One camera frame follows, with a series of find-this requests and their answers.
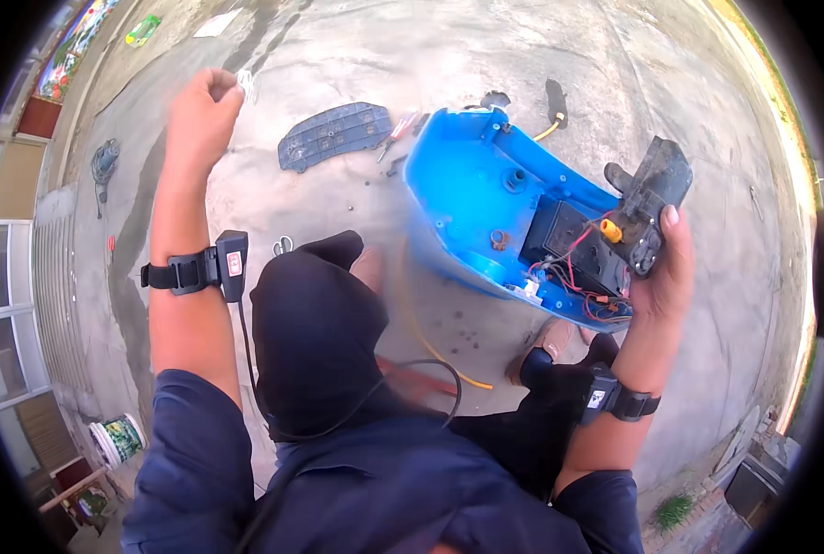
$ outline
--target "navy blue shirt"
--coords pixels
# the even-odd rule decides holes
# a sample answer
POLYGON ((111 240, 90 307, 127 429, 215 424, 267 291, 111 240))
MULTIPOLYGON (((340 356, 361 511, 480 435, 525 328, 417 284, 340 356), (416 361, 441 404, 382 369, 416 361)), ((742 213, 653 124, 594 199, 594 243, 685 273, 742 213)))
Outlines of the navy blue shirt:
MULTIPOLYGON (((124 549, 232 551, 256 509, 250 458, 225 393, 186 371, 160 373, 124 549)), ((290 479, 253 553, 426 552, 438 542, 462 552, 642 552, 630 471, 591 473, 550 507, 431 418, 335 432, 281 462, 271 484, 290 479)))

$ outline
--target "red-handled screwdriver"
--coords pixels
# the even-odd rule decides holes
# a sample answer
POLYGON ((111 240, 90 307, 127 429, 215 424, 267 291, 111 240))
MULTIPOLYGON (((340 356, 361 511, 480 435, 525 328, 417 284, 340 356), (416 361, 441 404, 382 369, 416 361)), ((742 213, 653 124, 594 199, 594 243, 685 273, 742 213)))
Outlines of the red-handled screwdriver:
POLYGON ((384 151, 382 151, 381 155, 378 156, 378 161, 376 163, 381 163, 381 159, 384 158, 384 154, 386 154, 387 151, 391 149, 391 146, 393 146, 394 143, 400 139, 400 136, 406 131, 406 129, 412 127, 412 123, 415 121, 416 115, 418 115, 417 110, 409 110, 403 114, 402 117, 400 117, 400 122, 397 123, 394 130, 391 131, 391 136, 387 139, 387 144, 384 145, 384 151))

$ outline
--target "yellow connector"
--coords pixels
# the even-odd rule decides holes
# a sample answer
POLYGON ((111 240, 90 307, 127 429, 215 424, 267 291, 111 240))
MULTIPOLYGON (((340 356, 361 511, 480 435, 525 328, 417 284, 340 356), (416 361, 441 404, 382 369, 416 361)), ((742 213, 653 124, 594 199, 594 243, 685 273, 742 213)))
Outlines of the yellow connector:
POLYGON ((603 236, 609 239, 609 242, 615 244, 621 241, 621 229, 618 226, 609 221, 608 219, 604 219, 600 222, 600 231, 603 232, 603 236))

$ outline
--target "black pants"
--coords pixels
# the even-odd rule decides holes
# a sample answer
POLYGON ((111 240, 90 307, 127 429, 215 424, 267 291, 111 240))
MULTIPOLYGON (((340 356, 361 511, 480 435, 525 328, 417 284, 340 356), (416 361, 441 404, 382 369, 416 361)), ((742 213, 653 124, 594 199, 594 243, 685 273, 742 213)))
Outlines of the black pants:
MULTIPOLYGON (((329 429, 373 388, 340 428, 415 409, 377 386, 375 344, 387 314, 348 272, 361 252, 362 238, 351 230, 307 244, 273 258, 251 292, 256 397, 275 441, 329 429)), ((614 338, 603 333, 573 365, 552 365, 547 352, 533 349, 520 372, 530 392, 516 411, 459 416, 449 427, 495 457, 523 489, 547 498, 584 410, 588 369, 599 361, 612 365, 617 352, 614 338)))

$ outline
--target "person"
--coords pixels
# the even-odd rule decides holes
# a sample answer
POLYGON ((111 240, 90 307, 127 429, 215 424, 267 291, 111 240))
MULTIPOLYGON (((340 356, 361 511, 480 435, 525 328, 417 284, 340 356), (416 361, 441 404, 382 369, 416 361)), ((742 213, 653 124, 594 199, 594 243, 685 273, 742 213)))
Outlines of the person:
MULTIPOLYGON (((151 224, 151 264, 209 244, 206 180, 243 101, 236 78, 200 71, 174 101, 151 224)), ((661 396, 691 301, 689 228, 662 212, 666 248, 631 284, 619 349, 597 334, 578 364, 555 364, 573 326, 553 319, 511 365, 517 410, 455 417, 380 385, 387 325, 380 256, 345 231, 281 254, 250 293, 256 402, 278 469, 253 498, 234 336, 216 286, 151 289, 156 373, 151 447, 124 521, 126 551, 641 552, 631 468, 652 415, 581 420, 588 368, 661 396)))

